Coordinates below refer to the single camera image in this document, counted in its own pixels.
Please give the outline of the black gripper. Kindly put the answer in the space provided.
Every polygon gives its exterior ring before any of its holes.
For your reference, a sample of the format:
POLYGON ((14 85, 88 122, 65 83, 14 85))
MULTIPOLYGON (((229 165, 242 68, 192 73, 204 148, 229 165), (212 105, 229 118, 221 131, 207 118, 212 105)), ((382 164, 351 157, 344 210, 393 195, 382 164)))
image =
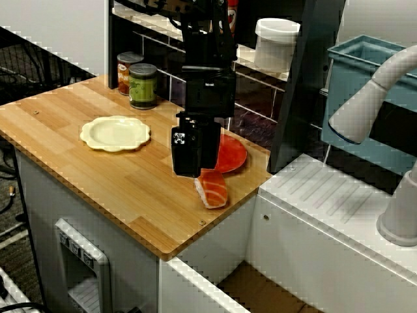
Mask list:
POLYGON ((222 123, 234 115, 236 73, 231 67, 183 66, 186 80, 184 110, 179 126, 171 130, 173 170, 177 175, 199 177, 201 167, 214 169, 218 159, 222 123), (203 127, 185 128, 186 123, 203 127))

